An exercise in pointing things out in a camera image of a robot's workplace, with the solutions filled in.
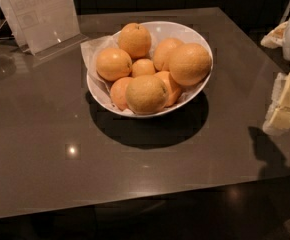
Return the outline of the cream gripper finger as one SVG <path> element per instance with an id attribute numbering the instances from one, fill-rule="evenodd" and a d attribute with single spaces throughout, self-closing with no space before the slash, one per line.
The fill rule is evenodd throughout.
<path id="1" fill-rule="evenodd" d="M 288 24 L 287 21 L 279 24 L 276 28 L 271 30 L 267 35 L 265 35 L 262 38 L 262 40 L 260 41 L 260 44 L 263 47 L 270 48 L 270 49 L 281 47 L 287 24 Z"/>
<path id="2" fill-rule="evenodd" d="M 271 104 L 262 129 L 272 136 L 279 136 L 290 129 L 290 72 L 279 73 L 274 81 Z"/>

